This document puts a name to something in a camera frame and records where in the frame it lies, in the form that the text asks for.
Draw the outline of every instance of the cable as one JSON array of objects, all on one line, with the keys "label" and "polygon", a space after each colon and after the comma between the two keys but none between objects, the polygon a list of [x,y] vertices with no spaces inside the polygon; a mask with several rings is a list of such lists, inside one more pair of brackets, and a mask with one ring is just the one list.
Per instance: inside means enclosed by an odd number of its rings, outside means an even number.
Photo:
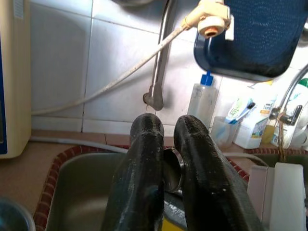
[{"label": "cable", "polygon": [[47,108],[47,109],[42,109],[42,110],[37,110],[33,111],[32,115],[33,116],[38,116],[38,115],[43,115],[43,114],[48,114],[48,113],[53,113],[53,112],[58,112],[62,111],[67,108],[71,108],[77,105],[80,105],[82,103],[86,103],[99,95],[103,94],[104,92],[108,91],[109,89],[113,88],[115,85],[119,84],[122,82],[124,79],[129,77],[131,74],[135,73],[139,68],[141,68],[143,65],[145,65],[150,59],[152,59],[159,51],[161,51],[167,44],[169,44],[173,39],[175,39],[176,36],[178,36],[180,33],[182,33],[185,30],[183,27],[178,27],[176,28],[173,32],[171,32],[170,35],[168,35],[161,43],[157,45],[155,50],[148,55],[147,57],[141,59],[136,65],[134,65],[130,70],[124,72],[118,79],[115,81],[112,81],[108,83],[105,87],[99,89],[97,92],[93,93],[92,95],[76,100],[74,102],[58,106],[58,107],[53,107],[53,108]]},{"label": "cable", "polygon": [[73,140],[73,139],[63,139],[63,138],[53,138],[53,137],[38,137],[38,136],[31,136],[30,141],[32,142],[47,142],[47,143],[63,143],[63,144],[76,144],[76,145],[86,145],[94,148],[102,148],[109,151],[113,151],[116,153],[124,153],[126,154],[128,149],[125,148],[118,148],[107,144],[91,142],[91,141],[80,141],[80,140]]},{"label": "cable", "polygon": [[252,154],[247,154],[247,153],[223,153],[225,157],[245,157],[248,159],[252,159],[252,160],[257,160],[258,162],[260,162],[261,164],[263,164],[264,166],[268,167],[269,165],[267,163],[264,162],[264,160],[260,159],[259,157],[252,155]]}]

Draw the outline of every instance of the blue trim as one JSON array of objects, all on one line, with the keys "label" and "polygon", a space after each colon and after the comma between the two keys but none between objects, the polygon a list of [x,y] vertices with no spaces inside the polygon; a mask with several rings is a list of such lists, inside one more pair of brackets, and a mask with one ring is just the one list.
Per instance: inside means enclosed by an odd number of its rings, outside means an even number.
[{"label": "blue trim", "polygon": [[4,84],[3,84],[3,71],[2,71],[2,53],[1,53],[1,39],[0,39],[0,109],[1,109],[1,127],[3,142],[0,142],[0,154],[7,154],[7,137],[6,137],[6,123],[5,123],[5,108],[4,108]]}]

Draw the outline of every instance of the toothbrush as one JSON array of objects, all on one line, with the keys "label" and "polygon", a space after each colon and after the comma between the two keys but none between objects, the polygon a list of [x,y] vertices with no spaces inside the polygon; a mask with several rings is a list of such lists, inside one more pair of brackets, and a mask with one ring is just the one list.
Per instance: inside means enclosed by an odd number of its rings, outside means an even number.
[{"label": "toothbrush", "polygon": [[232,120],[229,124],[236,124],[238,121],[240,121],[245,115],[247,115],[251,110],[253,110],[256,107],[256,104],[254,102],[250,103],[244,113],[242,113],[239,117],[236,119]]}]

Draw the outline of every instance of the blue bottle cap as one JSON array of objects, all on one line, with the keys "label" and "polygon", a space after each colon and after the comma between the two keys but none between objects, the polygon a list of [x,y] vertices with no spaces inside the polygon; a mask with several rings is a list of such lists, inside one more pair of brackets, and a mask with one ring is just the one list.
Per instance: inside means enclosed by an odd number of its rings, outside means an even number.
[{"label": "blue bottle cap", "polygon": [[206,75],[202,75],[201,84],[211,86],[213,82],[213,76],[211,76],[211,72],[207,71]]}]

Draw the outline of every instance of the faucet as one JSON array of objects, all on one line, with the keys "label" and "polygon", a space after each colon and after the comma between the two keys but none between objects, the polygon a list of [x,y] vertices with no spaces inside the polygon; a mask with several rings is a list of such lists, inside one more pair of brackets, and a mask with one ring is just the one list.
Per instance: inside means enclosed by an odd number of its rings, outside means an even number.
[{"label": "faucet", "polygon": [[[162,40],[172,31],[175,17],[175,3],[176,0],[167,0],[166,2],[163,19],[160,26],[158,43],[161,43]],[[149,92],[143,95],[143,101],[157,111],[160,111],[164,107],[162,84],[165,74],[168,51],[169,44],[155,56],[152,84],[150,86]]]},{"label": "faucet", "polygon": [[[269,116],[269,119],[273,120],[273,119],[277,119],[278,118],[278,115],[281,113],[281,112],[285,112],[286,111],[286,106],[288,104],[288,101],[290,99],[290,96],[292,95],[292,92],[295,88],[295,86],[299,83],[299,81],[308,73],[308,64],[295,76],[295,78],[293,79],[293,81],[291,82],[288,90],[286,91],[286,93],[284,94],[282,100],[281,100],[281,103],[278,107],[276,108],[273,108],[271,113],[270,113],[270,116]],[[298,105],[293,113],[292,116],[289,116],[289,115],[282,115],[280,117],[280,120],[284,123],[284,124],[287,124],[287,125],[291,125],[291,126],[294,126],[301,111],[303,109],[303,106],[302,105]]]}]

